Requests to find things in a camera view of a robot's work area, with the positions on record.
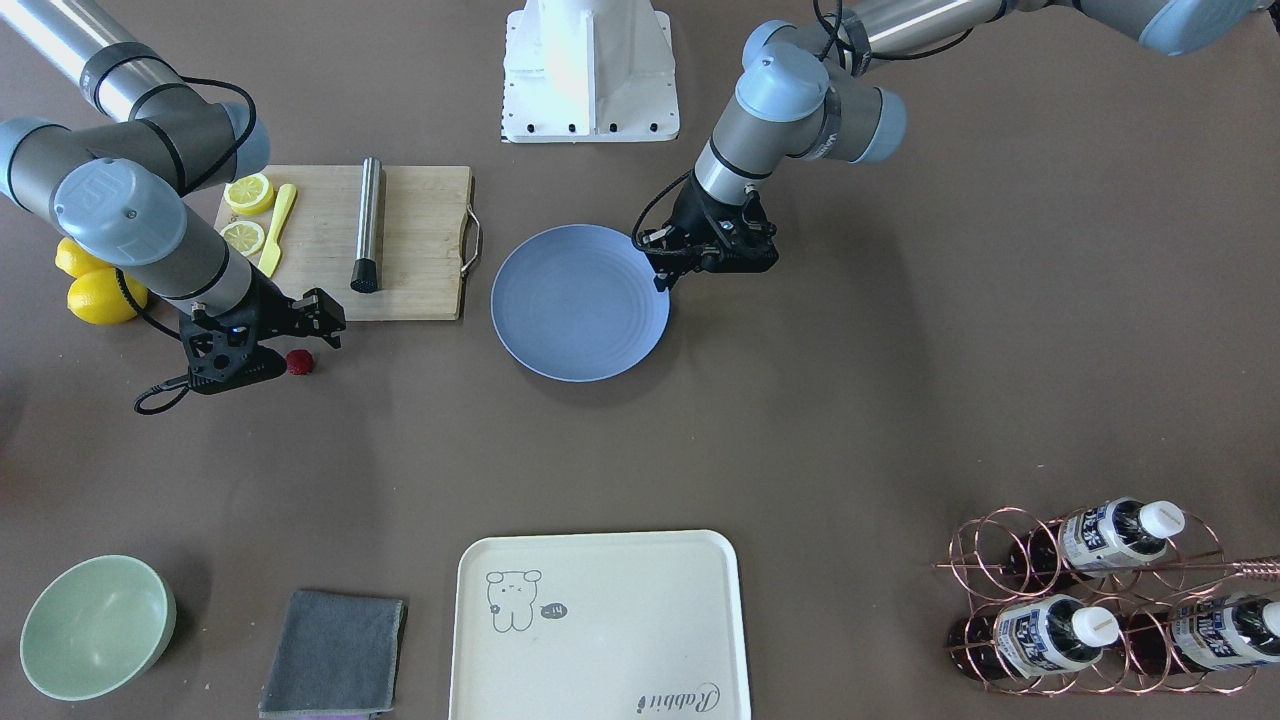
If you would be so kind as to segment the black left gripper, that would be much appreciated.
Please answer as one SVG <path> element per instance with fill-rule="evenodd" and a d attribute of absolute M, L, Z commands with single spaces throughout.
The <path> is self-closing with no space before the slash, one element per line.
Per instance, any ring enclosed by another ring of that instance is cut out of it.
<path fill-rule="evenodd" d="M 681 277 L 690 273 L 691 266 L 687 263 L 700 263 L 703 254 L 712 251 L 713 233 L 704 214 L 709 199 L 719 201 L 708 193 L 696 178 L 687 179 L 666 223 L 669 228 L 637 231 L 632 234 L 632 246 L 637 251 L 648 258 L 660 258 L 660 263 L 652 263 L 655 273 L 654 284 L 659 293 L 672 290 Z"/>

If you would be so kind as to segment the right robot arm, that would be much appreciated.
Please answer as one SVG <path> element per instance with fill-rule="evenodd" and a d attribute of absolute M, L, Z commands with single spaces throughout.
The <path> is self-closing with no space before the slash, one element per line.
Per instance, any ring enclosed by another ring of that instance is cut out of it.
<path fill-rule="evenodd" d="M 5 1 L 3 20 L 108 118 L 73 131 L 3 123 L 3 193 L 91 256 L 248 346 L 287 334 L 338 347 L 346 319 L 321 291 L 284 296 L 186 204 L 262 170 L 271 145 L 251 96 L 210 102 L 92 1 Z"/>

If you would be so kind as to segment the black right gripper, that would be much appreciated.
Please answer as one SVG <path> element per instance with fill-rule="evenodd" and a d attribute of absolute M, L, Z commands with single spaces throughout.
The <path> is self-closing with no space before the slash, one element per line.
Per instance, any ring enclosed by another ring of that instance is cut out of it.
<path fill-rule="evenodd" d="M 252 270 L 246 296 L 228 313 L 205 315 L 205 329 L 223 334 L 229 346 L 291 336 L 320 338 L 339 348 L 344 322 L 344 309 L 324 290 L 308 290 L 294 301 L 260 270 Z"/>

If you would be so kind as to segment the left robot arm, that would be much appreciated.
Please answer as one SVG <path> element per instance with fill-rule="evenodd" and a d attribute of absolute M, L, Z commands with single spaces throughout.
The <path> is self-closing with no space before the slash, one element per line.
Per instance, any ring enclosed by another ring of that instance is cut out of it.
<path fill-rule="evenodd" d="M 769 20 L 742 49 L 742 74 L 667 223 L 634 229 L 658 291 L 696 273 L 760 273 L 778 258 L 762 186 L 786 158 L 883 161 L 905 135 L 904 101 L 859 77 L 950 49 L 975 27 L 1038 1 L 840 1 L 809 26 Z"/>

